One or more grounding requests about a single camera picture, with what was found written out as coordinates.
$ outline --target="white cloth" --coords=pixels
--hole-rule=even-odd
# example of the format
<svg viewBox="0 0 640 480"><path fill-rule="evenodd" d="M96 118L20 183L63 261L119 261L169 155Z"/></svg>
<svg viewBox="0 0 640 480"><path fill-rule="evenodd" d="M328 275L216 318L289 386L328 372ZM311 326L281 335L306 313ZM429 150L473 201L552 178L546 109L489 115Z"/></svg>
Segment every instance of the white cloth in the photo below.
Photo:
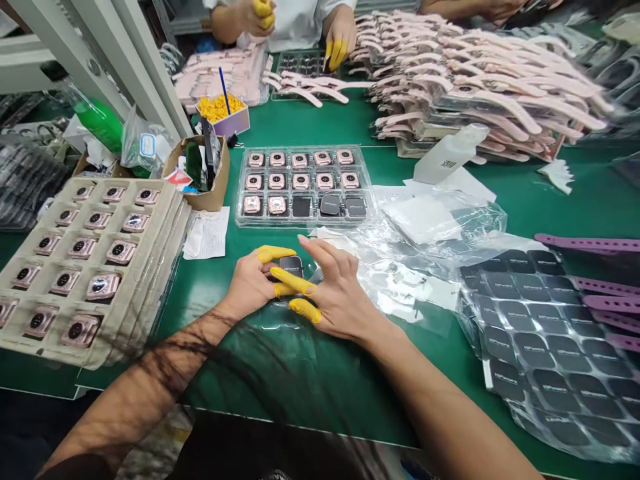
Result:
<svg viewBox="0 0 640 480"><path fill-rule="evenodd" d="M234 0L202 0L206 8L227 5ZM316 47L322 35L322 22L338 5L355 8L357 0L277 0L275 30L267 39L271 52ZM238 39L239 46L249 44L248 35Z"/></svg>

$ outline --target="green liquid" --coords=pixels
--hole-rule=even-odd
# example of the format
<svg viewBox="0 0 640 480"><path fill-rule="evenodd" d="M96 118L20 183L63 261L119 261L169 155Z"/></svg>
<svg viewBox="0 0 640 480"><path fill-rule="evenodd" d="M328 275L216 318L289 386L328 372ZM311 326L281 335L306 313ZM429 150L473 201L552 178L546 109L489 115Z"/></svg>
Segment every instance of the green liquid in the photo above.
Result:
<svg viewBox="0 0 640 480"><path fill-rule="evenodd" d="M102 102L82 100L73 105L80 123L115 155L122 153L122 123Z"/></svg>

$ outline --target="green table surface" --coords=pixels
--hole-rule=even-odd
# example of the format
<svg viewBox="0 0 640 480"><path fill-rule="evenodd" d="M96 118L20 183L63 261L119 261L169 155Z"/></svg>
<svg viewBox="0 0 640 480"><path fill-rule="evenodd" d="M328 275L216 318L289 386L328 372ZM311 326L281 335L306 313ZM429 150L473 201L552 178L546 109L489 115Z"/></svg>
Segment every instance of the green table surface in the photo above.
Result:
<svg viewBox="0 0 640 480"><path fill-rule="evenodd" d="M270 101L251 110L252 128L241 135L241 141L245 147L359 144L374 184L402 185L403 179L412 176L415 161L398 159L394 147L371 138L368 126L375 118L373 106L357 96L347 106L326 102L322 109L302 101ZM638 238L637 192L607 166L611 159L633 151L633 146L610 149L606 145L562 150L561 158L568 160L575 176L570 196L536 173L540 162L470 166L469 170L496 192L498 203L509 216L510 233L524 237L546 232ZM264 244L296 249L296 234L308 233L236 226L242 155L242 149L231 151L225 198L225 205L231 206L226 256L182 260L154 341L170 336L216 304L226 292L239 257ZM312 260L308 255L301 257L309 274L313 271ZM637 478L636 467L581 461L546 446L516 426L502 400L486 392L481 363L472 354L454 316L438 312L437 318L439 333L416 325L403 327L416 346L491 416L536 468L585 480ZM282 304L269 305L248 318L242 328L228 334L222 345L233 354L234 362L210 362L192 382L184 402L249 417L284 417L304 427L417 446L399 401L368 355L353 344L320 334ZM6 372L8 367L20 365L24 376L20 381L7 379L3 373L2 386L14 382L23 390L40 392L44 376L65 383L70 377L67 374L73 371L54 375L44 373L41 364L22 365L22 361L22 356L2 352L0 369ZM82 370L76 384L104 389L125 368L116 365L97 371Z"/></svg>

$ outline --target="beige pulp tray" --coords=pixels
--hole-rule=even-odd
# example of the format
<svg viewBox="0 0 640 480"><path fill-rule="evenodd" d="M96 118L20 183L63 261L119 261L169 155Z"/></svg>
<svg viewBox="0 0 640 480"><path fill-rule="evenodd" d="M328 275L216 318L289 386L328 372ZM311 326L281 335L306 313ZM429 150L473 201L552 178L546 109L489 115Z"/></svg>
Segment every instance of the beige pulp tray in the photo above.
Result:
<svg viewBox="0 0 640 480"><path fill-rule="evenodd" d="M72 196L75 192L87 186L94 186L91 196L87 200L74 202ZM125 187L127 190L120 202L106 205L102 203L102 196L111 187ZM156 204L144 207L134 205L138 191L143 188L160 190ZM0 297L19 300L15 312L4 328L0 329L0 347L90 369L101 366L127 318L131 302L142 308L144 297L134 299L136 285L140 281L151 281L144 278L149 258L163 227L171 224L181 202L181 194L176 192L172 184L162 180L70 179L44 218L0 273ZM78 215L70 226L59 227L55 221L66 209L79 209ZM113 216L106 228L97 231L84 229L84 222L96 211L112 212ZM141 234L121 232L126 216L135 212L151 215L145 231ZM50 256L36 255L34 248L50 233L63 237ZM71 259L67 256L78 237L98 239L88 260ZM105 264L105 254L116 239L137 243L136 252L128 266ZM11 280L29 263L41 266L41 271L31 286L26 291L11 288ZM78 281L66 297L49 293L52 282L62 269L80 271ZM99 273L109 272L119 273L121 276L120 285L111 303L104 305L85 301L85 292L91 278ZM25 337L23 328L40 305L58 307L59 312L43 339ZM78 313L103 318L96 338L86 349L70 347L61 342L61 336L68 328L72 316Z"/></svg>
<svg viewBox="0 0 640 480"><path fill-rule="evenodd" d="M162 242L163 248L156 249L154 247L153 254L147 264L149 273L152 275L147 275L149 281L146 282L144 288L138 286L134 294L135 297L139 297L141 305L138 307L138 303L136 303L134 307L132 302L129 307L127 320L122 324L115 346L107 359L108 365L122 360L125 354L129 358L135 357L144 347L160 308L160 296L165 290L173 261L182 250L184 232L187 228L190 212L191 207L186 201L182 201L174 221L167 222L160 234L158 242Z"/></svg>

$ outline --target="person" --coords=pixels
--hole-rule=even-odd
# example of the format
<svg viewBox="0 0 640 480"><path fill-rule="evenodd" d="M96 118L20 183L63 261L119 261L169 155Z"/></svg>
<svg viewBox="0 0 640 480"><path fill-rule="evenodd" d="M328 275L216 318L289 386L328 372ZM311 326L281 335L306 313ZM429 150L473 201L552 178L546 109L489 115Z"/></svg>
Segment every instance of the person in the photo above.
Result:
<svg viewBox="0 0 640 480"><path fill-rule="evenodd" d="M355 47L356 0L203 0L211 32L225 45L242 35L265 37L271 52L314 47L326 40L325 62L334 71Z"/></svg>
<svg viewBox="0 0 640 480"><path fill-rule="evenodd" d="M447 20L480 16L501 25L516 14L527 0L421 0L419 13L437 13Z"/></svg>
<svg viewBox="0 0 640 480"><path fill-rule="evenodd" d="M289 302L291 310L308 319L320 332L352 341L374 358L404 405L430 468L439 478L542 479L504 432L422 355L404 330L376 309L357 280L356 257L322 240L301 235L299 240L322 268L324 278L320 284L312 284L278 267L274 260L294 255L291 249L264 246L240 258L226 296L210 311L148 352L100 394L53 452L41 478L113 478L132 447L166 416L207 356L222 360L222 355L212 355L212 352L232 328L239 328L243 318L274 298L300 293L301 296ZM279 282L272 283L267 279L268 274ZM248 369L250 366L244 365L237 372L246 375ZM221 416L227 419L223 423L234 418ZM341 463L337 468L335 464L342 458L343 449L328 454L306 442L291 442L294 453L280 456L278 463L270 462L269 453L282 453L281 442L291 437L283 431L275 436L268 434L264 429L269 422L258 423L259 432L245 437L247 443L240 444L234 443L239 438L239 429L222 430L220 423L198 429L196 423L168 478L366 477L361 474L368 466L366 462L355 467ZM312 434L310 430L288 429L303 432L305 438ZM271 473L248 473L247 465L252 457L268 463L267 471ZM324 474L332 467L330 476Z"/></svg>

